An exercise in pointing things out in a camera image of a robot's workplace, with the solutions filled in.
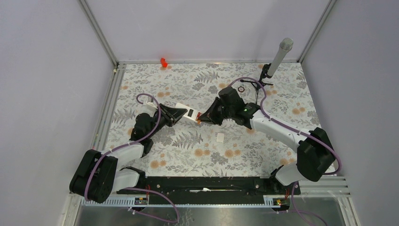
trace small red toy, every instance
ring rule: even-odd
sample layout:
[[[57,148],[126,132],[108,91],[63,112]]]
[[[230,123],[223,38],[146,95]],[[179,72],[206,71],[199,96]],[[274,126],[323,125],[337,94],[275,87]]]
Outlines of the small red toy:
[[[167,67],[168,66],[168,64],[165,61],[165,58],[161,58],[161,64],[162,64],[162,67]]]

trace metal rod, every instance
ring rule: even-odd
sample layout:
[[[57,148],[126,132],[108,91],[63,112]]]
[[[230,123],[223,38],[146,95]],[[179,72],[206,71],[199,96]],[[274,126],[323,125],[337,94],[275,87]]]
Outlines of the metal rod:
[[[126,69],[126,65],[119,64],[118,70],[114,76],[114,83],[111,87],[111,91],[108,96],[108,101],[105,106],[106,111],[104,112],[104,114],[102,116],[102,121],[100,122],[101,128],[98,132],[98,137],[97,137],[97,142],[98,142],[97,150],[104,150],[104,148],[105,148],[105,143],[106,143],[107,137],[108,137],[108,131],[111,126],[113,113],[115,110],[116,102],[118,100],[120,85],[122,83],[125,69]]]
[[[321,15],[319,22],[317,23],[316,27],[314,28],[308,42],[305,45],[305,48],[303,49],[301,55],[299,56],[297,62],[302,63],[303,60],[305,59],[306,55],[309,52],[309,49],[313,45],[316,37],[318,36],[321,28],[323,27],[324,23],[326,22],[328,15],[330,15],[331,10],[333,9],[334,5],[336,4],[337,0],[330,0],[324,9],[323,14]]]
[[[111,60],[112,64],[116,67],[118,65],[118,60],[116,59],[116,56],[114,55],[109,43],[107,42],[107,39],[105,38],[103,32],[101,31],[100,26],[98,25],[96,18],[93,15],[93,12],[91,11],[88,3],[86,0],[79,0],[80,6],[82,7],[83,11],[85,12],[86,16],[88,17],[88,20],[93,27],[98,39],[100,40],[100,43],[105,49],[105,52],[107,53],[109,59]]]
[[[225,64],[225,63],[252,63],[269,64],[271,60],[168,60],[168,64]],[[298,63],[297,60],[283,60],[283,63]],[[158,60],[148,61],[120,61],[120,64],[160,64]]]
[[[112,72],[112,76],[111,76],[111,79],[110,79],[110,83],[108,85],[108,89],[107,89],[107,93],[105,95],[103,106],[101,107],[101,113],[100,113],[100,116],[98,118],[97,126],[96,126],[96,129],[94,131],[94,135],[93,135],[93,139],[92,139],[91,145],[89,147],[89,148],[93,148],[95,150],[97,150],[97,148],[98,148],[98,140],[100,138],[99,136],[101,136],[100,131],[102,131],[102,128],[104,127],[104,114],[105,114],[105,112],[108,111],[106,108],[109,107],[108,106],[109,97],[110,97],[111,89],[113,88],[113,85],[114,85],[115,76],[116,76],[116,73]]]

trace white wall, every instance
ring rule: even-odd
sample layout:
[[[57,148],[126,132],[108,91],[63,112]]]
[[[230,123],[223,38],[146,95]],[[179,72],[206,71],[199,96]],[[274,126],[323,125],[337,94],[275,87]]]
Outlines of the white wall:
[[[296,60],[328,0],[88,0],[120,61]]]
[[[399,1],[338,1],[303,63],[363,226],[397,225]]]
[[[54,226],[113,66],[76,0],[12,0],[0,68],[0,225]]]

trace floral tablecloth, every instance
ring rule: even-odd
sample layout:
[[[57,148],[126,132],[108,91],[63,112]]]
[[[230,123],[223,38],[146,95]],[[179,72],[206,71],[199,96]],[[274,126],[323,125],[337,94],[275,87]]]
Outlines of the floral tablecloth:
[[[140,113],[153,112],[136,102],[136,95],[154,95],[160,103],[176,103],[205,112],[220,89],[232,80],[248,76],[259,78],[260,64],[171,64],[127,65],[123,77],[106,148],[125,144]],[[299,63],[281,64],[272,79],[264,82],[267,99],[264,106],[275,117],[303,128],[319,126],[305,77]],[[249,83],[239,93],[245,102],[255,102],[256,92]],[[259,92],[258,104],[263,98]],[[224,142],[216,141],[218,133]],[[296,160],[296,154],[270,136],[224,120],[222,126],[187,121],[164,127],[152,137],[150,153],[128,163],[146,171],[148,176],[265,176],[281,164]]]

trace white tape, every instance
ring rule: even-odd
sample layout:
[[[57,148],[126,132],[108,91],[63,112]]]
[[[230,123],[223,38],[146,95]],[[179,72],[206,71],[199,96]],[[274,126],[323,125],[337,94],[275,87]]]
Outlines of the white tape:
[[[224,141],[224,133],[217,133],[216,142],[223,143]]]

